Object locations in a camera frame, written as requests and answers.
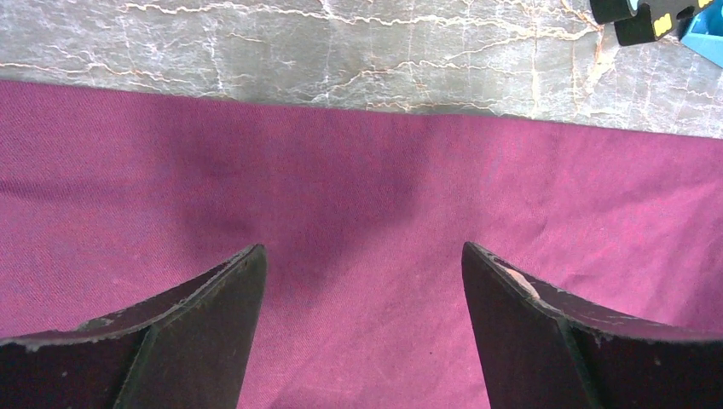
pink fabric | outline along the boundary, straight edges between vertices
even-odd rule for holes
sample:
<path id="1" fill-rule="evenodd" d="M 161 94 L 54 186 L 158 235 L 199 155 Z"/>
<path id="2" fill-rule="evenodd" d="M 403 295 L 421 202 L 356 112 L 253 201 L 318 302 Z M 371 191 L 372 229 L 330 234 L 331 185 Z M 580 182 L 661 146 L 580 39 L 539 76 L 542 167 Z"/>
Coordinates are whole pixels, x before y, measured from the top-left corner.
<path id="1" fill-rule="evenodd" d="M 723 329 L 723 143 L 0 82 L 0 336 L 71 329 L 243 247 L 240 407 L 486 407 L 474 240 L 605 306 Z"/>

blue object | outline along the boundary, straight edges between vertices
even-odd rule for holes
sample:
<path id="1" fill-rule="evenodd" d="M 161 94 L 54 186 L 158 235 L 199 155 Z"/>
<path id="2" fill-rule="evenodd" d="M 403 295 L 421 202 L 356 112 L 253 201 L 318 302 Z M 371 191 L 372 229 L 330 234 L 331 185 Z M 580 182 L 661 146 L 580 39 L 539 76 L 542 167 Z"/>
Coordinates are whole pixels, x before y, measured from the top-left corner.
<path id="1" fill-rule="evenodd" d="M 698 13 L 683 38 L 685 46 L 723 67 L 723 0 Z"/>

gray marble slab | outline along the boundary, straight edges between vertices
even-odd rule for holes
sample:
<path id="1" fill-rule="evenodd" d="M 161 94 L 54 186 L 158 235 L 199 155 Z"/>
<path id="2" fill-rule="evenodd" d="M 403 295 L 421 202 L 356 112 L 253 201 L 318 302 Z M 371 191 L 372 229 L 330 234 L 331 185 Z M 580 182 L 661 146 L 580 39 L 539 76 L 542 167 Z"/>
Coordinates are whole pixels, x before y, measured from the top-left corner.
<path id="1" fill-rule="evenodd" d="M 723 137 L 723 70 L 587 0 L 0 0 L 0 78 Z"/>

